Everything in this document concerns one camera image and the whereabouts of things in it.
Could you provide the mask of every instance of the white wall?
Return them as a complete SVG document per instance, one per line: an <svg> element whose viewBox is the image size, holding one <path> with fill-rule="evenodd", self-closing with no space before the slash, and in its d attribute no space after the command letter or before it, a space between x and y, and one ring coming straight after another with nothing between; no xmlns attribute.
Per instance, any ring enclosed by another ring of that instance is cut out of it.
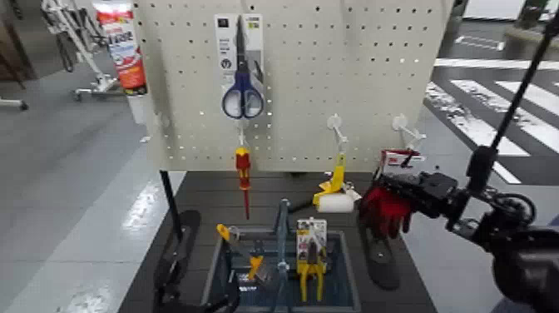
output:
<svg viewBox="0 0 559 313"><path fill-rule="evenodd" d="M470 0L464 17L517 19L523 4L524 0Z"/></svg>

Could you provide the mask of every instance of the white plastic hook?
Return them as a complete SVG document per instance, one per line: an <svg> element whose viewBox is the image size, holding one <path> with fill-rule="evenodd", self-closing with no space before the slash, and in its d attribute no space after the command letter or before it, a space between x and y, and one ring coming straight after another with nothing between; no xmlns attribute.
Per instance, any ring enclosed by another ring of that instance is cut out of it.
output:
<svg viewBox="0 0 559 313"><path fill-rule="evenodd" d="M326 121L326 125L329 129L334 130L334 134L336 135L336 143L338 143L338 151L340 153L345 153L345 146L349 142L349 140L346 136L342 135L342 132L339 130L339 128L342 126L342 117L338 116L338 114L336 113L328 118L328 121Z"/></svg>
<svg viewBox="0 0 559 313"><path fill-rule="evenodd" d="M413 129L413 131L411 131L408 128L408 119L403 114L394 117L394 119L392 120L392 128L396 132L406 132L413 138L406 145L406 147L411 150L415 150L415 148L418 148L421 144L421 141L427 138L427 135L420 133L417 129Z"/></svg>
<svg viewBox="0 0 559 313"><path fill-rule="evenodd" d="M239 134L239 144L241 146L245 146L245 129L249 126L249 121L243 119L235 120L235 126L237 128L237 133Z"/></svg>

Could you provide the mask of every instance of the black pole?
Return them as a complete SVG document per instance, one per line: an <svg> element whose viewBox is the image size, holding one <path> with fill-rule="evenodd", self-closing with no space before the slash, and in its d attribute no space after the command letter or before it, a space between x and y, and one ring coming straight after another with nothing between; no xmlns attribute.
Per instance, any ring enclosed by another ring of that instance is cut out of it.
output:
<svg viewBox="0 0 559 313"><path fill-rule="evenodd" d="M499 129L497 131L497 135L495 135L495 139L493 139L493 143L491 144L492 149L497 149L497 147L499 146L499 142L501 142L501 139L503 138L503 136L505 136L505 132L507 131L508 126L514 118L514 113L522 102L524 92L526 92L528 85L536 74L537 66L540 64L540 61L543 59L543 55L546 53L546 50L552 42L552 39L557 35L558 32L559 14L556 14L555 17L546 25L546 29L543 32L543 39L537 47L534 58L530 63L530 67L526 71L526 74L524 74L522 83L520 84L517 93L512 99L512 103L511 106L508 108L507 114L505 114L505 117L502 119L501 125L499 126Z"/></svg>
<svg viewBox="0 0 559 313"><path fill-rule="evenodd" d="M163 181L163 187L165 188L165 196L167 197L167 203L169 204L169 211L171 212L171 218L173 220L173 228L175 229L176 237L179 241L182 241L182 226L181 218L179 217L179 211L176 208L175 196L173 195L173 188L171 187L171 180L169 179L168 171L159 171L161 174L161 180Z"/></svg>

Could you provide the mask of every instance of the white pegboard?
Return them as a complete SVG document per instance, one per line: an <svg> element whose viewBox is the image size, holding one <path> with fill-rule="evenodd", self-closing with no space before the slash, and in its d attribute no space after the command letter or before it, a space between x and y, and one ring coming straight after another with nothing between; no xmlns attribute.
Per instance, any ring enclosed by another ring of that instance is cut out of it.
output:
<svg viewBox="0 0 559 313"><path fill-rule="evenodd" d="M261 171L331 171L326 120L343 119L348 171L402 147L393 117L416 121L453 0L135 0L153 105L150 154L161 169L234 170L235 124L220 104L214 15L263 15L265 112L246 135Z"/></svg>

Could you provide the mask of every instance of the screwdriver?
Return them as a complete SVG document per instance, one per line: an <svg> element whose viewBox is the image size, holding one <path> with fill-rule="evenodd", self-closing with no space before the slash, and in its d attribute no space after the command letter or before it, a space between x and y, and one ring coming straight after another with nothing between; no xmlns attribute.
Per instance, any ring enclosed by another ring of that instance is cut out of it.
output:
<svg viewBox="0 0 559 313"><path fill-rule="evenodd" d="M249 214L249 189L250 189L250 180L249 180L249 169L250 169L250 159L249 159L249 149L246 147L238 147L235 150L236 156L236 168L239 172L239 188L245 194L245 214L246 219L250 219Z"/></svg>

